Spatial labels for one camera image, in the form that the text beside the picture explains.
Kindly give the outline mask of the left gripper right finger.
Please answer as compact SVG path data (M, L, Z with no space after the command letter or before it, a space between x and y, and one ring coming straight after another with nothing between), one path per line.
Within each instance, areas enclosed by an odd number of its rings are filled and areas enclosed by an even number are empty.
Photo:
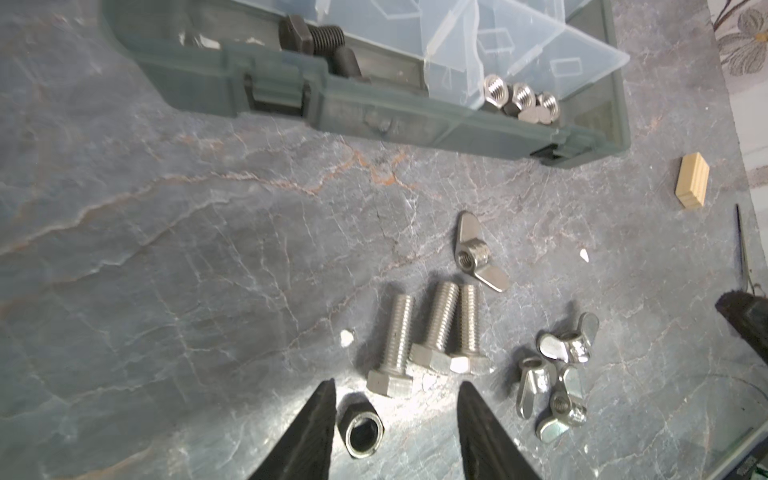
M459 388L457 422L466 479L539 479L469 381Z

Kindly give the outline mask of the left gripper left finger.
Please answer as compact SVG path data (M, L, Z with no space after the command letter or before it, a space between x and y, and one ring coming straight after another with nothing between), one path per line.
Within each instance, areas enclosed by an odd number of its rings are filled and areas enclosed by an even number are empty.
M335 380L322 381L250 479L328 479L336 415Z

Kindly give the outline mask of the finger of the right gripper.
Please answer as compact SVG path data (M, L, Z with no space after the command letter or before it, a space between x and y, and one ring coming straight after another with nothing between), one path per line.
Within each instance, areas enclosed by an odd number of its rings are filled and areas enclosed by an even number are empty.
M730 291L718 299L715 307L767 364L767 298L745 291Z

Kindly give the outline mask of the black hex nut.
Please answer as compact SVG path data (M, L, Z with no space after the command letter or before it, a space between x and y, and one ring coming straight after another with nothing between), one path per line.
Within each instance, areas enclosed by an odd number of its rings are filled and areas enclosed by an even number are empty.
M375 454L382 443L385 427L376 409L368 400L347 406L338 426L344 446L353 459Z

